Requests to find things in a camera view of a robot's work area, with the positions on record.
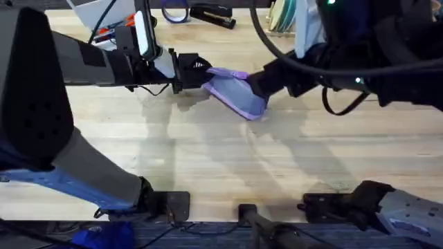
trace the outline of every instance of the metal bracket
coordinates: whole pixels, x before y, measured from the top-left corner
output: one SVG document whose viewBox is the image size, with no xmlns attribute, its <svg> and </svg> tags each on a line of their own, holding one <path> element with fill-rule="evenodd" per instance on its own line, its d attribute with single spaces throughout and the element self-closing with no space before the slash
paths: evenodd
<svg viewBox="0 0 443 249">
<path fill-rule="evenodd" d="M 309 223 L 346 223 L 346 210 L 338 208 L 344 194 L 304 194 L 297 208 Z"/>
</svg>

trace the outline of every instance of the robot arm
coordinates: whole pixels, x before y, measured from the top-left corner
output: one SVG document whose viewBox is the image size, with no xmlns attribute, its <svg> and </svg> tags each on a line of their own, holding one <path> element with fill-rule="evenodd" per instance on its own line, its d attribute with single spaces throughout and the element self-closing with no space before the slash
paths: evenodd
<svg viewBox="0 0 443 249">
<path fill-rule="evenodd" d="M 0 175 L 95 203 L 96 217 L 154 219 L 174 210 L 175 219 L 185 221 L 189 193 L 155 192 L 147 180 L 125 172 L 82 137 L 73 125 L 65 84 L 172 82 L 181 90 L 195 86 L 187 85 L 186 77 L 202 68 L 187 73 L 171 50 L 177 74 L 168 78 L 133 51 L 108 52 L 52 32 L 46 16 L 30 8 L 3 11 L 0 20 Z M 124 42 L 119 46 L 131 48 Z M 191 66 L 199 60 L 198 55 L 184 58 Z"/>
<path fill-rule="evenodd" d="M 363 181 L 351 194 L 305 194 L 298 208 L 309 223 L 352 223 L 443 245 L 443 205 L 384 183 Z"/>
</svg>

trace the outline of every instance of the purple cloth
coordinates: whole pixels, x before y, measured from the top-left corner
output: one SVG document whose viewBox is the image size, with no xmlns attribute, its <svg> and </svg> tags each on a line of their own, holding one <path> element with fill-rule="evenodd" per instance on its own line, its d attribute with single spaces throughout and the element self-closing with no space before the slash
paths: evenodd
<svg viewBox="0 0 443 249">
<path fill-rule="evenodd" d="M 202 85 L 204 89 L 247 120 L 263 116 L 267 102 L 252 92 L 245 81 L 248 73 L 225 68 L 210 68 L 207 72 L 215 76 Z"/>
</svg>

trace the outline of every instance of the floor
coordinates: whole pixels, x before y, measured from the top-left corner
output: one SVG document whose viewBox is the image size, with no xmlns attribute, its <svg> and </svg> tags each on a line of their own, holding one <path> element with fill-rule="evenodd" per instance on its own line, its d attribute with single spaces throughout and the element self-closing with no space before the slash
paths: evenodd
<svg viewBox="0 0 443 249">
<path fill-rule="evenodd" d="M 74 1 L 77 4 L 85 2 L 87 0 Z M 220 3 L 222 1 L 217 0 L 205 0 L 206 2 Z M 34 8 L 45 9 L 59 9 L 69 8 L 65 0 L 12 0 L 15 6 L 32 6 Z M 160 0 L 150 1 L 153 8 L 158 8 Z M 249 0 L 224 0 L 224 4 L 232 7 L 247 7 Z M 259 0 L 260 6 L 266 6 L 268 0 Z M 229 229 L 233 224 L 231 223 L 205 223 L 203 225 L 196 226 L 196 229 L 201 229 L 204 232 L 216 232 Z M 355 227 L 350 225 L 312 225 L 312 224 L 298 224 L 300 228 L 305 229 L 311 234 L 314 234 L 321 239 L 324 239 L 340 248 L 401 248 L 401 249 L 419 249 L 422 248 L 418 243 L 399 237 L 389 237 L 380 232 L 370 230 L 367 232 L 360 232 Z M 137 244 L 143 245 L 147 241 L 152 240 L 161 234 L 164 230 L 170 228 L 170 225 L 166 223 L 156 224 L 142 224 L 135 223 L 134 228 L 136 231 Z M 0 234 L 1 248 L 10 248 L 6 243 L 9 240 L 5 240 L 4 234 Z M 309 243 L 315 243 L 312 239 L 306 236 L 302 236 Z M 23 243 L 17 244 L 17 240 L 14 240 L 14 247 L 20 248 L 39 248 L 34 244 L 21 238 Z M 239 230 L 222 237 L 204 237 L 196 238 L 194 235 L 184 234 L 180 231 L 173 231 L 157 241 L 151 248 L 251 248 L 251 230 L 249 228 L 240 228 Z"/>
<path fill-rule="evenodd" d="M 88 223 L 82 225 L 83 229 L 105 225 L 104 222 Z M 33 222 L 18 223 L 20 227 L 34 228 L 39 231 L 49 231 L 54 223 Z M 69 224 L 58 224 L 61 228 L 70 227 Z M 227 231 L 234 223 L 202 223 L 194 226 L 193 231 L 203 233 L 214 233 Z M 404 239 L 401 237 L 390 237 L 375 230 L 368 230 L 360 232 L 351 225 L 312 225 L 312 224 L 296 224 L 297 227 L 303 229 L 310 235 L 314 235 L 326 241 L 337 248 L 341 249 L 435 249 L 432 247 L 421 247 L 418 243 Z M 152 241 L 160 234 L 169 230 L 171 226 L 167 223 L 133 223 L 134 232 L 136 234 L 136 248 L 144 246 L 146 243 Z M 71 238 L 74 232 L 53 232 L 48 233 L 52 237 L 67 241 Z M 309 245 L 317 245 L 319 242 L 301 234 L 300 238 Z M 15 249 L 57 249 L 56 247 L 47 247 L 47 243 L 31 241 L 25 237 L 12 236 L 11 234 L 2 234 L 0 229 L 0 248 L 15 248 Z M 253 249 L 252 232 L 250 228 L 239 228 L 236 231 L 218 237 L 197 236 L 186 234 L 180 230 L 173 230 L 167 233 L 164 237 L 153 243 L 149 248 L 157 249 Z"/>
</svg>

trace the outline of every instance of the black mount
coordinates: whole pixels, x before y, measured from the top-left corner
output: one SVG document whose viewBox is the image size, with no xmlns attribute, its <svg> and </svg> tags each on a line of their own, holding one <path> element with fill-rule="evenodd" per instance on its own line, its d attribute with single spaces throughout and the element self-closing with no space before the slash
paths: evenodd
<svg viewBox="0 0 443 249">
<path fill-rule="evenodd" d="M 154 191 L 151 184 L 141 177 L 142 191 L 138 204 L 131 210 L 98 209 L 94 218 L 109 215 L 110 221 L 187 221 L 190 213 L 189 192 Z"/>
<path fill-rule="evenodd" d="M 305 194 L 297 208 L 309 223 L 351 223 L 362 231 L 372 227 L 388 234 L 376 213 L 383 197 L 393 191 L 390 185 L 363 181 L 351 194 Z"/>
</svg>

